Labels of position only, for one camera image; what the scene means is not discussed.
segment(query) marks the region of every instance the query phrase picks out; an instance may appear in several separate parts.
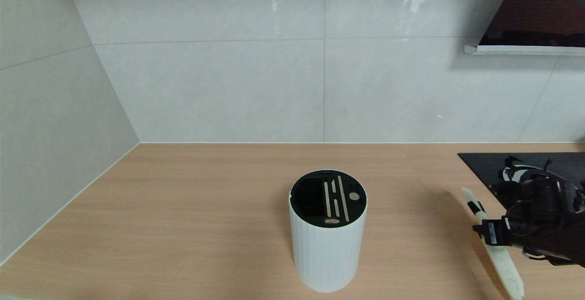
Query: tile grout line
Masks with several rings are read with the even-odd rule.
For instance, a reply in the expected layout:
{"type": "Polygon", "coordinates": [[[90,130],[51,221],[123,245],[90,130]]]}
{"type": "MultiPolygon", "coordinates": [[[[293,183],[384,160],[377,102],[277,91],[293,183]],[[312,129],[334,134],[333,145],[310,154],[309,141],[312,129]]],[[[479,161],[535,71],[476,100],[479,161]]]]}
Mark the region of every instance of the tile grout line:
{"type": "Polygon", "coordinates": [[[327,0],[323,0],[323,142],[325,142],[325,97],[326,97],[326,87],[325,87],[325,61],[326,61],[326,51],[325,51],[325,42],[326,42],[326,22],[327,22],[327,0]]]}
{"type": "Polygon", "coordinates": [[[436,38],[480,38],[480,36],[419,36],[419,37],[400,37],[400,36],[381,36],[381,37],[331,37],[331,38],[274,38],[274,39],[217,39],[217,40],[167,40],[159,42],[125,42],[125,43],[99,43],[93,46],[108,45],[132,45],[132,44],[165,44],[165,43],[222,43],[222,42],[290,42],[299,40],[352,40],[352,39],[436,39],[436,38]]]}
{"type": "Polygon", "coordinates": [[[132,152],[134,149],[136,149],[136,147],[138,147],[138,145],[140,145],[140,141],[135,144],[134,146],[132,146],[132,148],[130,148],[130,150],[128,150],[125,154],[123,154],[120,158],[118,158],[114,163],[112,163],[110,166],[107,167],[107,169],[105,169],[103,172],[101,172],[98,176],[96,176],[92,181],[90,181],[90,183],[88,183],[88,185],[86,185],[81,191],[79,191],[79,193],[75,194],[70,200],[68,200],[65,205],[63,205],[60,209],[57,210],[57,212],[55,212],[50,218],[47,219],[47,221],[45,221],[40,227],[38,227],[38,229],[32,233],[32,235],[30,235],[29,237],[27,237],[27,239],[25,239],[24,242],[22,242],[21,245],[19,245],[11,254],[8,254],[8,256],[4,259],[4,261],[0,262],[0,267],[2,267],[2,265],[4,265],[15,253],[17,253],[25,244],[27,244],[27,242],[29,240],[31,240],[31,238],[33,238],[35,235],[37,235],[37,233],[39,231],[41,231],[41,229],[43,227],[45,227],[45,225],[47,223],[49,223],[54,217],[57,216],[57,214],[59,214],[61,211],[63,211],[64,208],[66,208],[69,204],[71,204],[71,202],[73,202],[75,200],[75,198],[77,198],[80,194],[82,194],[86,189],[88,189],[91,185],[94,184],[94,182],[96,182],[98,179],[100,179],[100,177],[102,175],[104,175],[107,171],[109,171],[114,165],[116,165],[119,161],[121,161],[123,158],[125,158],[126,156],[128,156],[128,154],[130,154],[130,152],[132,152]]]}
{"type": "Polygon", "coordinates": [[[52,56],[56,56],[56,55],[59,55],[59,54],[66,54],[68,52],[73,52],[75,50],[81,50],[82,48],[90,48],[92,46],[93,46],[92,44],[89,44],[89,45],[86,45],[86,46],[81,46],[81,48],[72,48],[71,50],[66,50],[66,51],[63,51],[63,52],[56,53],[56,54],[50,54],[50,55],[47,55],[47,56],[42,56],[41,58],[36,58],[36,59],[32,59],[32,60],[25,61],[25,62],[20,62],[20,63],[17,63],[17,64],[13,64],[12,66],[6,66],[6,67],[3,67],[3,68],[0,68],[0,70],[4,70],[4,69],[16,67],[16,66],[20,66],[21,64],[25,64],[25,63],[29,63],[29,62],[33,62],[33,61],[38,61],[38,60],[50,58],[52,56]]]}
{"type": "Polygon", "coordinates": [[[532,115],[534,114],[534,111],[537,109],[539,102],[541,102],[541,99],[542,99],[543,95],[545,94],[545,91],[547,90],[547,87],[550,83],[550,79],[552,78],[552,75],[553,75],[554,71],[556,70],[556,66],[558,66],[559,61],[560,61],[560,56],[558,56],[558,58],[556,59],[556,62],[554,63],[554,67],[552,68],[552,71],[550,72],[550,75],[547,79],[547,83],[543,86],[542,91],[541,91],[541,95],[539,95],[537,102],[534,104],[532,111],[528,115],[528,119],[526,120],[526,123],[524,124],[524,127],[522,128],[522,131],[520,132],[520,135],[518,136],[518,141],[520,141],[520,139],[522,139],[522,135],[524,135],[524,131],[526,131],[526,127],[528,127],[528,124],[530,123],[530,119],[532,119],[532,115]]]}

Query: white cylindrical knife block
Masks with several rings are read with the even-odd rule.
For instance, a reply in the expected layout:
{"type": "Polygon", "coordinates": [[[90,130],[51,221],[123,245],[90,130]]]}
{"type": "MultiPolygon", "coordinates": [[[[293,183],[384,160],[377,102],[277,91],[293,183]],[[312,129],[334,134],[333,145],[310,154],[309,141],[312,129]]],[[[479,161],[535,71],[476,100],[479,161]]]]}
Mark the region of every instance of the white cylindrical knife block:
{"type": "Polygon", "coordinates": [[[299,179],[288,196],[294,263],[315,291],[345,287],[357,270],[366,220],[362,185],[341,171],[320,170],[299,179]]]}

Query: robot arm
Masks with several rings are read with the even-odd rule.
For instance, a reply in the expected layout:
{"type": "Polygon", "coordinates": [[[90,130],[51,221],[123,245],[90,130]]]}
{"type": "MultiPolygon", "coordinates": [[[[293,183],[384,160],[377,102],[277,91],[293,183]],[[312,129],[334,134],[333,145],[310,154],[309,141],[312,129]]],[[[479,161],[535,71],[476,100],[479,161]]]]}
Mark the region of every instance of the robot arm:
{"type": "Polygon", "coordinates": [[[487,245],[522,248],[530,259],[553,265],[585,267],[585,197],[575,185],[537,177],[501,182],[490,191],[506,215],[474,225],[487,245]]]}

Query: induction cooktop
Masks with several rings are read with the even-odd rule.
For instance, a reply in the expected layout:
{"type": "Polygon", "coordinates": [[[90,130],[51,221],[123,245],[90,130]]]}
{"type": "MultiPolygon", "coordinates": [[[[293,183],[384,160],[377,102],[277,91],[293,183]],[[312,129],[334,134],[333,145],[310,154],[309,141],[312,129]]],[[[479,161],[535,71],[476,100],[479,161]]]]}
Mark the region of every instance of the induction cooktop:
{"type": "Polygon", "coordinates": [[[522,183],[535,175],[585,186],[585,152],[460,153],[459,157],[489,188],[501,181],[522,183]]]}

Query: white tile wall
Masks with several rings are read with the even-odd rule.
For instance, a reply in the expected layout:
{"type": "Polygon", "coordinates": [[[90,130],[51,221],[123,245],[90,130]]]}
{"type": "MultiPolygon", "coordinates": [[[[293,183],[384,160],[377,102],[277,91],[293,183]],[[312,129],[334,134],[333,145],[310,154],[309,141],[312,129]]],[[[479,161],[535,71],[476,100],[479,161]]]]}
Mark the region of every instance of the white tile wall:
{"type": "Polygon", "coordinates": [[[326,0],[327,38],[482,36],[502,0],[326,0]]]}
{"type": "Polygon", "coordinates": [[[94,48],[0,70],[3,262],[138,143],[94,48]]]}
{"type": "Polygon", "coordinates": [[[73,0],[2,0],[0,69],[91,45],[73,0]]]}
{"type": "Polygon", "coordinates": [[[553,125],[564,127],[554,137],[552,114],[530,116],[541,93],[537,110],[554,90],[583,96],[568,79],[585,71],[564,71],[561,60],[544,91],[557,58],[462,54],[501,1],[75,0],[143,141],[583,137],[578,114],[557,115],[553,125]],[[166,43],[101,45],[153,42],[166,43]]]}
{"type": "Polygon", "coordinates": [[[518,140],[557,57],[460,48],[447,37],[328,40],[325,141],[518,140]]]}
{"type": "Polygon", "coordinates": [[[323,43],[96,47],[142,142],[323,141],[323,43]]]}
{"type": "Polygon", "coordinates": [[[75,0],[94,44],[323,38],[324,0],[75,0]]]}
{"type": "Polygon", "coordinates": [[[585,58],[560,58],[520,140],[585,142],[585,58]]]}

